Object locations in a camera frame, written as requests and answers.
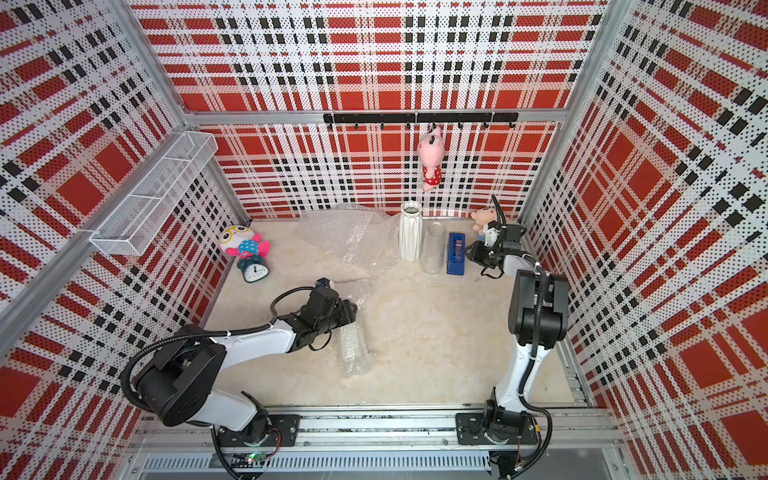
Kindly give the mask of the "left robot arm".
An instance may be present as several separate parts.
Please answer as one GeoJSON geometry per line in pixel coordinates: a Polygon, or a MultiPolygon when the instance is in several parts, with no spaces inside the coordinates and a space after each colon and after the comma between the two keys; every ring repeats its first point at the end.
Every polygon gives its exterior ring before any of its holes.
{"type": "Polygon", "coordinates": [[[140,349],[120,374],[123,395],[167,427],[194,423],[245,430],[259,403],[216,389],[219,373],[262,357],[314,351],[317,337],[330,337],[356,321],[358,306],[342,297],[331,280],[321,278],[278,295],[269,311],[270,320],[255,327],[205,330],[186,325],[140,349]]]}

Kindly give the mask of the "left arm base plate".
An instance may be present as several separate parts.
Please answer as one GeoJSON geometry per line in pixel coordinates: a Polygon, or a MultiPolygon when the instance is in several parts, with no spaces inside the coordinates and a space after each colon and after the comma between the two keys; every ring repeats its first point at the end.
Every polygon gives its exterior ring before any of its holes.
{"type": "Polygon", "coordinates": [[[296,443],[300,415],[268,414],[256,416],[242,431],[217,429],[222,447],[292,447],[296,443]]]}

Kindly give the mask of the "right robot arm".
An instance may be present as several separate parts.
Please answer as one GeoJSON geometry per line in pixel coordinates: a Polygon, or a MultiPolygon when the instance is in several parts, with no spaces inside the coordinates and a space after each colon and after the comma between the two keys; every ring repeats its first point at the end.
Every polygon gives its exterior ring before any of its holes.
{"type": "Polygon", "coordinates": [[[465,257],[493,280],[514,280],[508,310],[508,330],[514,347],[509,366],[485,402],[479,435],[491,444],[509,441],[533,445],[541,441],[534,418],[544,409],[530,402],[538,371],[567,331],[569,283],[523,250],[527,229],[507,221],[501,204],[472,215],[479,226],[478,240],[465,249],[465,257]]]}

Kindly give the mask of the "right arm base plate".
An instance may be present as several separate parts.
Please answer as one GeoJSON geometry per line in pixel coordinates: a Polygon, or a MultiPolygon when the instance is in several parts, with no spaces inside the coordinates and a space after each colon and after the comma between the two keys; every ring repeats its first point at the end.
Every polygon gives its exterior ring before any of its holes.
{"type": "Polygon", "coordinates": [[[503,412],[500,418],[490,414],[459,413],[455,415],[460,445],[536,445],[540,433],[527,412],[503,412]]]}

